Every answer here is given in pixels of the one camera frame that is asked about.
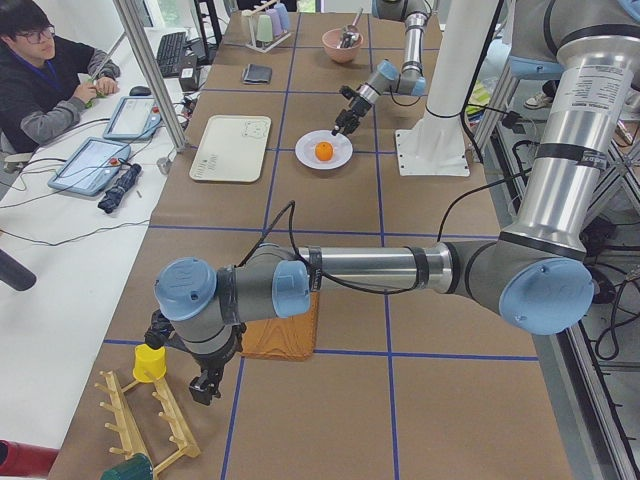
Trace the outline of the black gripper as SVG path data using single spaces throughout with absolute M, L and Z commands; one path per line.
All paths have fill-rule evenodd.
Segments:
M 225 346 L 207 355 L 193 355 L 201 370 L 200 376 L 195 377 L 189 384 L 189 391 L 195 402 L 210 406 L 216 395 L 220 395 L 219 385 L 223 379 L 225 365 L 234 355 L 234 346 Z
M 349 106 L 337 116 L 331 135 L 337 136 L 338 134 L 346 134 L 346 131 L 355 131 L 371 107 L 372 104 L 363 97 L 354 97 Z

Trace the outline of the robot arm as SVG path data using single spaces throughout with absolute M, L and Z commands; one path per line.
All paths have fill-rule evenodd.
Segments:
M 423 74 L 422 47 L 425 30 L 432 16 L 432 6 L 423 0 L 372 2 L 372 14 L 379 19 L 393 20 L 405 26 L 404 57 L 400 69 L 389 60 L 381 61 L 368 79 L 352 89 L 343 85 L 339 92 L 349 101 L 342 109 L 331 130 L 333 136 L 339 133 L 348 136 L 385 92 L 421 97 L 425 94 L 426 79 Z
M 159 273 L 144 340 L 192 356 L 209 404 L 249 322 L 310 309 L 325 287 L 457 295 L 537 336 L 578 323 L 594 295 L 580 239 L 627 93 L 639 83 L 635 1 L 519 1 L 511 57 L 554 65 L 559 87 L 514 221 L 495 240 L 427 247 L 301 247 L 259 240 L 236 265 L 186 257 Z

